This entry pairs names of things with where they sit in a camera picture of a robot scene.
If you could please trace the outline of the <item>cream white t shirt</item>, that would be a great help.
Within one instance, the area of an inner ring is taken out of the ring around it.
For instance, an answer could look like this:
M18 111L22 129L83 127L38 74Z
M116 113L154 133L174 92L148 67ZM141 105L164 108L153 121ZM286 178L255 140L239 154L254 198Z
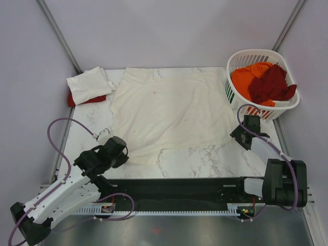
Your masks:
M154 78L126 68L110 109L131 165L154 165L164 149L226 144L236 126L216 70Z

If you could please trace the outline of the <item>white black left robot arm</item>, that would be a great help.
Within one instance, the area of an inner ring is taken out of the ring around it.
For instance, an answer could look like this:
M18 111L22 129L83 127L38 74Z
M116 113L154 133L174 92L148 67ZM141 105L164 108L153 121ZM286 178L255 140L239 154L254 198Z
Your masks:
M116 137L104 145L83 151L63 178L29 202L16 202L11 206L15 226L8 244L12 245L13 235L19 230L27 245L37 245L79 208L118 196L103 174L110 168L120 167L128 159L127 144Z

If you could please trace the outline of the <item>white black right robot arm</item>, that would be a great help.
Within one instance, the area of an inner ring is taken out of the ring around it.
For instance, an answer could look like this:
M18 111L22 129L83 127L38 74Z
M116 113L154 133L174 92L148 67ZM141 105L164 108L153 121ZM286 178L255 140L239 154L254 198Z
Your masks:
M286 209L303 208L308 201L306 164L284 155L266 133L256 136L238 126L230 136L244 149L255 153L264 164L262 178L245 177L243 184L235 188L235 197L242 202L253 195L262 198L267 205Z

